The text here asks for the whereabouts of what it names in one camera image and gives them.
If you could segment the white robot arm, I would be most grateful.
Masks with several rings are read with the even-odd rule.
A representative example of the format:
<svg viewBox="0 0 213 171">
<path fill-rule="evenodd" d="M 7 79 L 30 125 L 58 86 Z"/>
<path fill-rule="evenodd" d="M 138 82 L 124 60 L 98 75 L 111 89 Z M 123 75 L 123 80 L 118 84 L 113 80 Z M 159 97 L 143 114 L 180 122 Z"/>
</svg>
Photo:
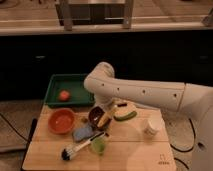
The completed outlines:
<svg viewBox="0 0 213 171">
<path fill-rule="evenodd" d="M 86 76 L 84 87 L 104 111 L 120 98 L 189 114 L 198 122 L 190 171 L 213 171 L 213 86 L 117 79 L 112 65 L 100 62 Z"/>
</svg>

